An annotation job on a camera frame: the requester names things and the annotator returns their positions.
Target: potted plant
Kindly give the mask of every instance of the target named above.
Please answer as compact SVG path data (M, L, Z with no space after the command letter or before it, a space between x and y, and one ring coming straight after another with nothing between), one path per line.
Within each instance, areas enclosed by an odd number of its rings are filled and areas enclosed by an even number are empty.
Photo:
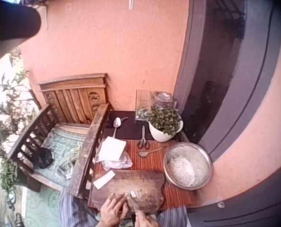
M10 159L2 159L1 171L0 171L1 188L7 193L10 193L14 189L14 185L27 184L27 177L23 171L18 168L16 163Z
M151 135L158 142L170 140L183 128L182 118L177 110L170 106L153 106L148 116Z

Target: wooden bench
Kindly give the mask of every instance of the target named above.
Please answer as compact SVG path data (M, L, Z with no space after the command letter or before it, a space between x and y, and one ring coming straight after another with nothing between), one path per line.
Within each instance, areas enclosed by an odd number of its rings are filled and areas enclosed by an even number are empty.
M41 83L40 87L48 104L23 130L8 153L8 158L14 160L28 177L62 190L62 186L34 171L32 156L57 123L88 127L68 187L72 195L87 198L89 191L86 184L92 179L89 171L94 168L92 159L103 137L110 109L105 92L105 76L105 73L87 74Z

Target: stainless steel bowl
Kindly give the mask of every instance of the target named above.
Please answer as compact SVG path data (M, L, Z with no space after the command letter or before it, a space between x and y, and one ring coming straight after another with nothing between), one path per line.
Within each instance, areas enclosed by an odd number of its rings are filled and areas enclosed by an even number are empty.
M171 171L169 170L170 159L179 156L183 156L190 161L194 168L195 182L190 187L178 183L172 177ZM212 163L206 151L200 146L189 142L180 142L170 147L164 157L164 171L166 178L170 183L179 188L191 191L202 188L210 180L213 172Z

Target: pink wall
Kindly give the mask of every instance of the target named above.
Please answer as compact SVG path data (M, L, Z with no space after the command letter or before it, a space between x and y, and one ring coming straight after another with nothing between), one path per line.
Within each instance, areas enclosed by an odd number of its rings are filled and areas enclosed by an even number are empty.
M267 94L252 121L214 162L212 180L201 190L198 205L238 195L281 167L281 49Z
M182 56L188 0L55 0L42 27L22 44L33 89L40 81L107 72L117 110L134 110L135 90L173 92ZM43 98L37 93L40 101Z

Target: shredded white food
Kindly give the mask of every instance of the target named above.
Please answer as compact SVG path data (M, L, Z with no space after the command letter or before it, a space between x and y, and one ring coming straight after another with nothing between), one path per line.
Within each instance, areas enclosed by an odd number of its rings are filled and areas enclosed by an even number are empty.
M173 178L181 185L189 187L195 182L193 165L183 156L171 158L169 168Z

